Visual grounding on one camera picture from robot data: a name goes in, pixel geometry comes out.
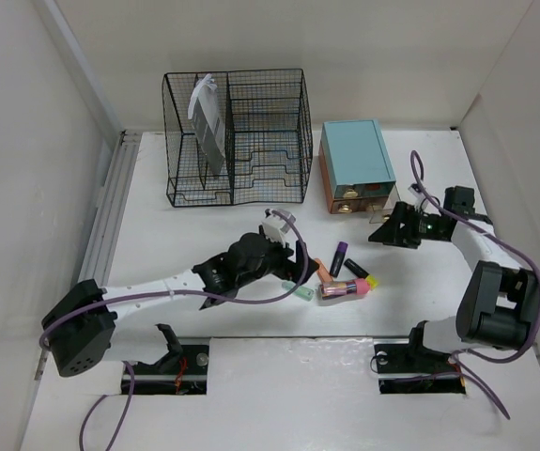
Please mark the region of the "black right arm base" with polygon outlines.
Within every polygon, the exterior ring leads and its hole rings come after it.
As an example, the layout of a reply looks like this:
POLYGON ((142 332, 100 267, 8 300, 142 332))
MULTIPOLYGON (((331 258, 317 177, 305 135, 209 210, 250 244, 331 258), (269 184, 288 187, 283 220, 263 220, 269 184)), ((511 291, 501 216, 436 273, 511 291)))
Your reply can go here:
POLYGON ((423 344, 424 321, 411 329, 406 342, 383 339, 374 344, 372 370, 382 395, 465 395, 460 369, 450 355, 423 344))

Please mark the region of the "grey paper swatch booklet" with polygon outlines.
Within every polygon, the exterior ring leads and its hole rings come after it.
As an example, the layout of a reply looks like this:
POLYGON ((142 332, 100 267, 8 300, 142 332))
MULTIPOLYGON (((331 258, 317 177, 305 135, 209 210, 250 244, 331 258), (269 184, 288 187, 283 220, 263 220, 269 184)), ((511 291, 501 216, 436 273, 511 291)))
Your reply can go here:
POLYGON ((187 111, 199 147, 214 176, 221 174, 225 161, 225 122, 218 93, 213 75, 207 73, 196 82, 187 111))

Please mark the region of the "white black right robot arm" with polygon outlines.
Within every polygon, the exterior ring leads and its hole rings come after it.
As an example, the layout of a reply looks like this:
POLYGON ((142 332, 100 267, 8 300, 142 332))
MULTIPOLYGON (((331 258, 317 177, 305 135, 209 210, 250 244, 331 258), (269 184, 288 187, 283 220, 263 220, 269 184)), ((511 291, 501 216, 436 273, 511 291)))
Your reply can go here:
POLYGON ((383 374, 442 372, 459 352, 510 351, 515 360, 532 345, 540 325, 540 272, 516 261, 516 251, 494 235, 490 219, 474 208, 474 191, 450 187, 440 213, 396 202, 372 243, 416 249, 423 241, 447 241, 472 271, 454 316, 419 322, 405 344, 376 344, 383 374))

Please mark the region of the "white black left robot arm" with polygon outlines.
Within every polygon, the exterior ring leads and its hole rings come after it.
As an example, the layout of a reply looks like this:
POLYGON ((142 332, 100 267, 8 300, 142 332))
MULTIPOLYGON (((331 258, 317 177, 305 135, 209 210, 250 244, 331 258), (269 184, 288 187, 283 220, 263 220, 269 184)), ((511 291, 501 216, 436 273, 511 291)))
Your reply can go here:
POLYGON ((266 276, 301 286, 317 269, 303 240, 289 245, 246 233, 227 251, 165 279, 116 288, 93 279, 77 283, 43 318, 39 345, 52 354, 60 376, 77 376, 103 361, 120 326, 143 319, 148 309, 239 303, 239 291, 266 276))

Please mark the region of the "teal orange drawer box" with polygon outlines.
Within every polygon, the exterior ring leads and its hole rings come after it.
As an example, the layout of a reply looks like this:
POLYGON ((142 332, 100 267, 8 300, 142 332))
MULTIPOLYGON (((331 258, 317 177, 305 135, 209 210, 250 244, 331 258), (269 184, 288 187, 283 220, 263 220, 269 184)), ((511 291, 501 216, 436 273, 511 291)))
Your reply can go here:
POLYGON ((387 196, 396 184, 392 162, 376 119, 327 121, 318 151, 328 212, 347 188, 372 197, 387 196))

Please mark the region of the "pink colourful tube case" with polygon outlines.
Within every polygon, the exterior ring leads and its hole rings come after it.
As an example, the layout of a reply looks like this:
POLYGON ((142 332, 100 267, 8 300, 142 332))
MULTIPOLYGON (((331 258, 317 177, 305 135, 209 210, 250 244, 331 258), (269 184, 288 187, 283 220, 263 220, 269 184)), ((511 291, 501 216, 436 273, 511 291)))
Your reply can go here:
POLYGON ((318 297, 320 300, 331 300, 345 296, 364 296, 372 291, 372 286, 365 278, 356 278, 347 281, 330 281, 319 285, 318 297))

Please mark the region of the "clear plastic drawer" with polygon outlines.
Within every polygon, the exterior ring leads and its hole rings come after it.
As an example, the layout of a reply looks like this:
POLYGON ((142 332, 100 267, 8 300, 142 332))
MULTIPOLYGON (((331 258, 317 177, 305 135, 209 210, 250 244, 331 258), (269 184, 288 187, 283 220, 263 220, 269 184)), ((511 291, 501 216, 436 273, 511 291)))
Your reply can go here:
POLYGON ((365 208, 369 223, 381 224, 387 221, 398 201, 400 201, 400 195, 396 186, 387 196, 370 198, 365 208))
POLYGON ((341 214, 350 214, 366 211, 368 200, 363 196, 363 192, 358 192, 353 188, 347 188, 342 197, 336 200, 336 212, 341 214))

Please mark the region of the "orange highlighter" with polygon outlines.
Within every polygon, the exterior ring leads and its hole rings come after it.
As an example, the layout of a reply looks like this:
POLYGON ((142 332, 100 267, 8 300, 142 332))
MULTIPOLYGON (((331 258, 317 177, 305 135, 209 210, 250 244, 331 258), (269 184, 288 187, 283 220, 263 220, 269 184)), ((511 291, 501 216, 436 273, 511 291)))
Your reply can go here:
POLYGON ((332 282, 333 278, 325 265, 322 263, 322 261, 319 258, 315 258, 315 263, 318 266, 316 273, 320 282, 322 284, 332 282))

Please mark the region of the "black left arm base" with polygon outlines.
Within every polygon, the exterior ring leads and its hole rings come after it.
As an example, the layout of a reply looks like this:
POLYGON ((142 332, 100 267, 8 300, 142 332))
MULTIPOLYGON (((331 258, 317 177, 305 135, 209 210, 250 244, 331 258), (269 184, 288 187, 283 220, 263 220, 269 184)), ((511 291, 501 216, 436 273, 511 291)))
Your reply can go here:
POLYGON ((210 340, 179 339, 168 324, 157 324, 163 336, 162 355, 152 364, 136 361, 125 369, 122 395, 203 396, 208 390, 210 340))

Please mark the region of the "aluminium rail left side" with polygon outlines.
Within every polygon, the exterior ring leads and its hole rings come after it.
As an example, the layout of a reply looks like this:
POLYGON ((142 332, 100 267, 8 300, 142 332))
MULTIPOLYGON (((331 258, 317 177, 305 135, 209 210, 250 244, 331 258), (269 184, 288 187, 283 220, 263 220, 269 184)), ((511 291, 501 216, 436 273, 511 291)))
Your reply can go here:
POLYGON ((102 185, 95 190, 92 220, 85 228, 71 288, 87 279, 100 286, 108 283, 142 135, 126 130, 116 139, 102 185))

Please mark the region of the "yellow cap black highlighter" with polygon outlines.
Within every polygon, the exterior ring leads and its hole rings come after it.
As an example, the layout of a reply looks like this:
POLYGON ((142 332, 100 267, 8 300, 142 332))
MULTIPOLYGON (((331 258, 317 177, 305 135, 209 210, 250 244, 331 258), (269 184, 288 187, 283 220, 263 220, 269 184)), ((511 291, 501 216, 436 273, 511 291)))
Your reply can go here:
POLYGON ((351 258, 347 258, 344 261, 344 266, 357 278, 364 279, 371 289, 375 289, 378 286, 378 280, 351 258))

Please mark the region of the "green highlighter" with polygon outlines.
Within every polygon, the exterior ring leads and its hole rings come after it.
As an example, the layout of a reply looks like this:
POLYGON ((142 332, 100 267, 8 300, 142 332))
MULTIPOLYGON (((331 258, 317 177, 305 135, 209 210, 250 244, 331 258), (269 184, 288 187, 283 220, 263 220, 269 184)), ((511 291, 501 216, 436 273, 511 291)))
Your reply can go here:
POLYGON ((311 302, 315 298, 315 292, 312 289, 305 286, 298 286, 292 281, 283 281, 282 288, 284 291, 291 292, 293 296, 303 299, 306 302, 311 302))

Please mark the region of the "purple cap black highlighter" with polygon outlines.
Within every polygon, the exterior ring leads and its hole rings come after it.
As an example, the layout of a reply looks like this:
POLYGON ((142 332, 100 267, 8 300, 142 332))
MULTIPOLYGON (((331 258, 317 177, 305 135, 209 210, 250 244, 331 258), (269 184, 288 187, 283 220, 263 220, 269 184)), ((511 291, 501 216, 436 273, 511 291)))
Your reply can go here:
POLYGON ((348 249, 348 244, 345 241, 339 241, 335 250, 335 253, 332 258, 332 264, 330 267, 331 277, 337 277, 341 271, 341 268, 346 259, 346 253, 348 249))

